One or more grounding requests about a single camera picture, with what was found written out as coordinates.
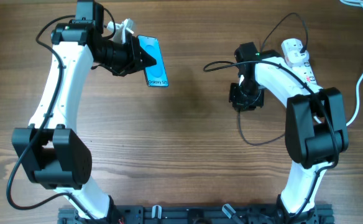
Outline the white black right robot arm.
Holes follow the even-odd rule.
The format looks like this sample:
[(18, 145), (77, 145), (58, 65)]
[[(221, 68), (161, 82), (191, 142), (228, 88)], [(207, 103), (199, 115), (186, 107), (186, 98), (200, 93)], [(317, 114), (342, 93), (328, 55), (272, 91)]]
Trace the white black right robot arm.
[(342, 94), (305, 80), (279, 53), (259, 52), (252, 42), (241, 44), (234, 57), (239, 81), (231, 84), (229, 102), (238, 113), (263, 107), (265, 90), (286, 108), (284, 137), (292, 166), (277, 208), (281, 222), (304, 222), (314, 216), (323, 176), (349, 144)]

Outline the blue Samsung Galaxy smartphone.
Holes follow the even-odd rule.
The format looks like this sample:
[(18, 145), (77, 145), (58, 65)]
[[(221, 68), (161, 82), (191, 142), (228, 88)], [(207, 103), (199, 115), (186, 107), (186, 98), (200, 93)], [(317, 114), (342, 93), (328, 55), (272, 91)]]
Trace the blue Samsung Galaxy smartphone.
[(144, 59), (144, 73), (147, 86), (168, 87), (168, 78), (157, 38), (138, 35), (140, 47), (147, 54)]

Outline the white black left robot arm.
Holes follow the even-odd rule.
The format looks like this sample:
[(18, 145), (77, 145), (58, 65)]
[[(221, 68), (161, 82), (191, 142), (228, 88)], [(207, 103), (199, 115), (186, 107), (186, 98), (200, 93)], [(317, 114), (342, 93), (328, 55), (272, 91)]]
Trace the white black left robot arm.
[(76, 133), (88, 73), (98, 67), (116, 77), (142, 71), (151, 79), (165, 73), (158, 40), (134, 35), (130, 19), (105, 24), (107, 13), (96, 1), (78, 1), (74, 15), (49, 22), (48, 80), (28, 126), (12, 134), (16, 167), (22, 167), (32, 183), (67, 198), (83, 223), (125, 221), (111, 196), (92, 178), (91, 152)]

